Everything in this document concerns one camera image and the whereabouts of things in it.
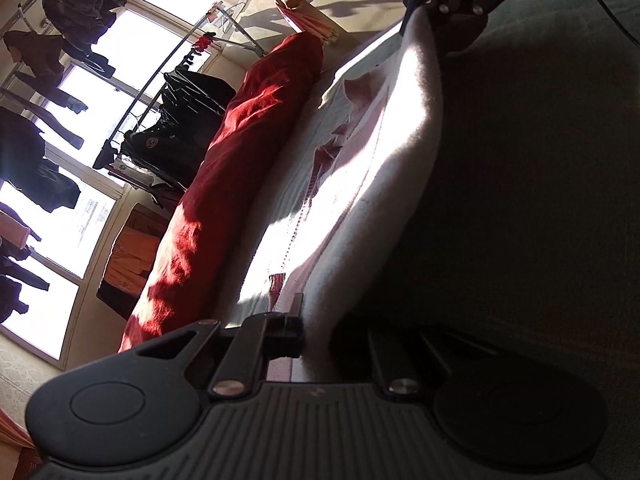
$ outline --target window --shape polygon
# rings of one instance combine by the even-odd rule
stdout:
[[[76,150],[41,120],[36,120],[36,124],[47,143],[47,158],[80,188],[74,209],[60,207],[47,213],[0,180],[0,202],[15,209],[42,238],[36,242],[30,237],[34,253],[19,264],[49,283],[49,291],[23,285],[20,300],[30,309],[23,315],[12,314],[2,330],[28,343],[39,355],[60,367],[65,366],[70,319],[78,311],[82,298],[96,293],[88,290],[92,273],[102,271],[92,268],[96,247],[102,246],[101,240],[113,226],[113,218],[128,189],[128,185],[108,177],[106,170],[95,171],[91,166],[135,96],[185,34],[219,1],[237,16],[247,0],[129,0],[114,25],[94,46],[94,52],[108,57],[115,67],[114,77],[104,80],[82,65],[69,67],[60,88],[83,101],[88,109],[76,114],[53,103],[44,106],[63,126],[81,136],[84,145]],[[216,27],[221,27],[221,23],[202,26],[203,30],[223,34],[222,28]],[[199,35],[182,44],[161,72],[173,70],[191,49],[190,42]],[[195,57],[191,70],[201,68],[209,57],[208,52]],[[153,78],[119,128],[116,140],[122,140],[123,133],[136,125],[163,83],[161,73]],[[142,127],[153,125],[158,116],[152,110]]]

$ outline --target cable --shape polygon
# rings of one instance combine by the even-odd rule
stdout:
[[[602,9],[604,9],[604,11],[607,13],[607,16],[609,16],[612,19],[613,23],[615,23],[616,26],[620,29],[622,34],[628,37],[629,41],[631,41],[631,43],[633,43],[636,47],[640,48],[640,41],[638,41],[636,37],[631,34],[631,32],[626,30],[625,26],[622,23],[620,23],[619,19],[616,18],[616,15],[613,12],[611,12],[609,7],[607,7],[607,4],[603,0],[596,0],[596,1],[600,4]]]

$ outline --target metal screw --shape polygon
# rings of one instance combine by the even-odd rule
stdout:
[[[389,391],[396,395],[412,395],[420,390],[420,383],[414,379],[394,379],[389,383]]]
[[[244,392],[244,384],[235,379],[229,379],[216,383],[213,391],[223,397],[235,397]]]

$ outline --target ribbed plastic surface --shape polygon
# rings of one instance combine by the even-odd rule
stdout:
[[[596,480],[587,465],[527,476],[498,472],[449,448],[424,409],[370,384],[267,383],[218,404],[180,447],[119,471],[48,463],[33,479],[85,480]]]

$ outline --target red cushion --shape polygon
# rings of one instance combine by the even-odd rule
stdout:
[[[247,72],[160,243],[120,351],[201,318],[322,65],[320,40],[286,38]]]

